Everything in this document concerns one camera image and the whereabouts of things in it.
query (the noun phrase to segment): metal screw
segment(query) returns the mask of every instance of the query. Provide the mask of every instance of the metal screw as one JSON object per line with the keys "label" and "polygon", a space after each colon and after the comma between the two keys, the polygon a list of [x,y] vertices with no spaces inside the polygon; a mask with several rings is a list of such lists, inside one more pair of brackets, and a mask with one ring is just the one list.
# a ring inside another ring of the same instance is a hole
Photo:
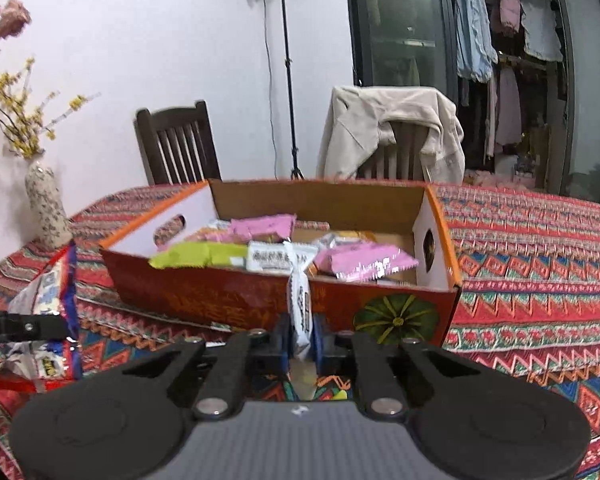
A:
{"label": "metal screw", "polygon": [[402,403],[391,397],[380,397],[371,403],[371,409],[381,415],[395,415],[402,410]]}
{"label": "metal screw", "polygon": [[200,400],[196,404],[196,408],[205,415],[221,415],[229,408],[229,405],[219,397],[207,397]]}

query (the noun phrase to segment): closet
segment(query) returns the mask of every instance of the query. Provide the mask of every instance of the closet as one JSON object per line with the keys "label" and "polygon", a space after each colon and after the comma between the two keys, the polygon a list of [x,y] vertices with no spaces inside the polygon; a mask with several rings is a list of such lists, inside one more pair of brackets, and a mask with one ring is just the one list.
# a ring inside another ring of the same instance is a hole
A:
{"label": "closet", "polygon": [[469,182],[600,202],[600,0],[519,0],[518,26],[502,1],[480,54],[473,0],[349,0],[354,81],[455,101]]}

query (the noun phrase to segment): cardboard box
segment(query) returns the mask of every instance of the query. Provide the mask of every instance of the cardboard box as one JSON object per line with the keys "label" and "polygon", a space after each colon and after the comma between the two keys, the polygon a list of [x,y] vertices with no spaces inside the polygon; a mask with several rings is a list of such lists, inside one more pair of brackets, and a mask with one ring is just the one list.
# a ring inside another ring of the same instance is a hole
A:
{"label": "cardboard box", "polygon": [[[233,329],[273,328],[286,312],[286,276],[227,268],[154,269],[154,233],[177,216],[184,229],[173,242],[219,218],[293,213],[299,220],[328,222],[331,230],[371,231],[420,262],[387,284],[343,283],[331,276],[310,279],[314,312],[332,330],[352,330],[354,314],[367,302],[392,294],[413,294],[436,305],[440,321],[431,341],[441,344],[461,292],[458,261],[440,204],[430,187],[412,182],[317,182],[210,180],[187,187],[116,232],[101,253],[126,303],[167,316]],[[324,232],[295,230],[294,240]]]}

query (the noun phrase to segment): pumpkin illustration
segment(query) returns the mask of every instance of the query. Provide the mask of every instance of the pumpkin illustration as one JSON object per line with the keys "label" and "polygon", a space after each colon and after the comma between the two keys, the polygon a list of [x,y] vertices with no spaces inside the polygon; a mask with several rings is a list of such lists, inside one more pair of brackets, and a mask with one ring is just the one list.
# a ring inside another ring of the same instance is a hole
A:
{"label": "pumpkin illustration", "polygon": [[371,334],[380,344],[397,344],[405,337],[429,341],[438,319],[433,303],[413,294],[391,294],[373,298],[357,311],[353,327]]}

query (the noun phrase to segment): table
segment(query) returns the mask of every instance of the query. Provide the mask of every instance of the table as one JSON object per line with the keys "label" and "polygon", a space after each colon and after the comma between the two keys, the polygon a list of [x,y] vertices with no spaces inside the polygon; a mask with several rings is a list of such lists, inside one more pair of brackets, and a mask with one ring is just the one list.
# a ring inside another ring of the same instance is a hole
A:
{"label": "table", "polygon": [[[183,337],[217,337],[191,323],[151,316],[123,304],[98,252],[99,240],[179,190],[179,186],[126,190],[73,218],[80,341],[87,374]],[[438,186],[436,192],[464,278],[445,347],[576,402],[592,434],[578,477],[598,480],[600,205],[465,186]],[[49,256],[32,242],[0,262],[0,309]],[[288,383],[263,381],[255,388],[264,399],[294,398]],[[317,397],[329,399],[348,389],[342,378],[321,378]],[[11,415],[25,401],[20,394],[0,391],[0,468],[10,480],[22,475],[7,434]]]}

